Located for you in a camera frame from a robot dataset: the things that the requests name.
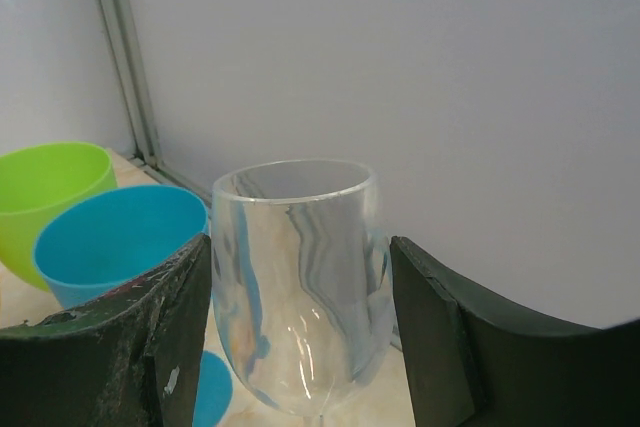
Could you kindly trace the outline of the clear wine glass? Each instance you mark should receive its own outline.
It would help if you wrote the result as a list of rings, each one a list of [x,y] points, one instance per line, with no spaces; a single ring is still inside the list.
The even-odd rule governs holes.
[[[212,300],[226,357],[259,401],[320,426],[368,386],[395,311],[374,171],[267,163],[213,185]]]

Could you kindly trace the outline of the green wine glass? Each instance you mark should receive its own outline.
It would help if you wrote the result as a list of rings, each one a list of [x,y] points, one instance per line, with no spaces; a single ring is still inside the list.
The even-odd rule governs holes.
[[[1,262],[46,291],[32,252],[42,229],[82,200],[117,187],[110,153],[80,141],[54,142],[1,156]]]

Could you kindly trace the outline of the blue wine glass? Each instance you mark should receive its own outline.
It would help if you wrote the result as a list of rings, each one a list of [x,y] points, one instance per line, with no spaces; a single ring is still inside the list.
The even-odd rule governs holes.
[[[152,270],[208,232],[207,209],[189,191],[121,188],[58,217],[39,237],[34,259],[64,311]]]

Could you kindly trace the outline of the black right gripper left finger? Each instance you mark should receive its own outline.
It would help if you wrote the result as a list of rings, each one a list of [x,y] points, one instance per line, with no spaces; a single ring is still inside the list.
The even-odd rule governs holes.
[[[210,289],[198,234],[94,300],[2,329],[2,425],[191,425]]]

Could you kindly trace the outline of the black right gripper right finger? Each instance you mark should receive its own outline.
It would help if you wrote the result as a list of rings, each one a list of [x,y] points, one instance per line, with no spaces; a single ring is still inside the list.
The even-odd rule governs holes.
[[[515,303],[405,237],[394,302],[419,426],[635,426],[639,324],[599,329]]]

